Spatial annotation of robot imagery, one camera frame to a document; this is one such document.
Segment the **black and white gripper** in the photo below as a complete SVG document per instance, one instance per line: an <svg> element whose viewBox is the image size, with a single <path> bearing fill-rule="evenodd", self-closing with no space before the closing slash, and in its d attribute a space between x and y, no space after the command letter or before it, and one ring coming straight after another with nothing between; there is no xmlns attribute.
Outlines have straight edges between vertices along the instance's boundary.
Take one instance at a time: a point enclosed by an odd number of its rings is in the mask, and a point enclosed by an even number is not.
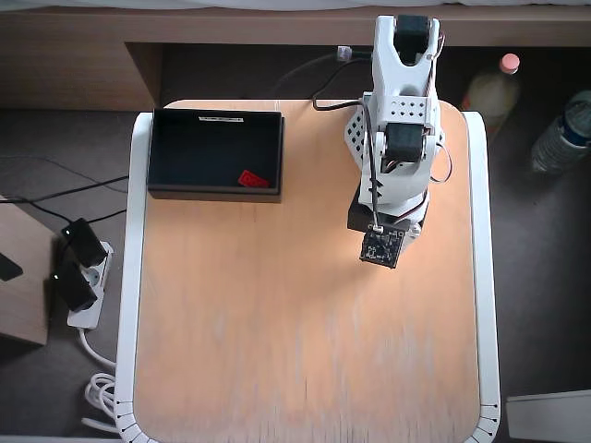
<svg viewBox="0 0 591 443"><path fill-rule="evenodd" d="M369 206L358 202L359 192L356 191L347 213L347 228L364 233L370 224L373 223L372 210ZM389 214L380 213L380 221L388 226L405 231L400 252L403 253L407 247L415 242L421 235L428 210L429 198L421 206L398 223L393 223L395 217Z"/></svg>

